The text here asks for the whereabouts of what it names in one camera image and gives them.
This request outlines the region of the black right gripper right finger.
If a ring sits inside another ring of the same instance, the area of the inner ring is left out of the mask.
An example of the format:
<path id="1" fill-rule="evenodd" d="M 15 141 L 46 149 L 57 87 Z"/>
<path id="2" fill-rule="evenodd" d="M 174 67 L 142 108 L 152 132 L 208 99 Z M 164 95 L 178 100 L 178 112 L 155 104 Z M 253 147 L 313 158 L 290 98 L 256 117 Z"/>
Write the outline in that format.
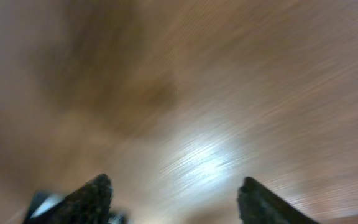
<path id="1" fill-rule="evenodd" d="M 318 224 L 252 177 L 239 187 L 237 202 L 244 224 Z"/>

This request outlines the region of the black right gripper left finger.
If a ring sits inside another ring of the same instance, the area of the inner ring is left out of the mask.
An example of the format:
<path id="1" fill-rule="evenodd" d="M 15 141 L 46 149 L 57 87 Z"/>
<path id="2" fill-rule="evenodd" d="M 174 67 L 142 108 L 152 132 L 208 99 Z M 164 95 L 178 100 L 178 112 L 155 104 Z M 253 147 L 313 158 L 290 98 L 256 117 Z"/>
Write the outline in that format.
<path id="1" fill-rule="evenodd" d="M 40 190 L 32 197 L 23 224 L 107 223 L 112 196 L 112 183 L 106 174 L 68 195 Z"/>

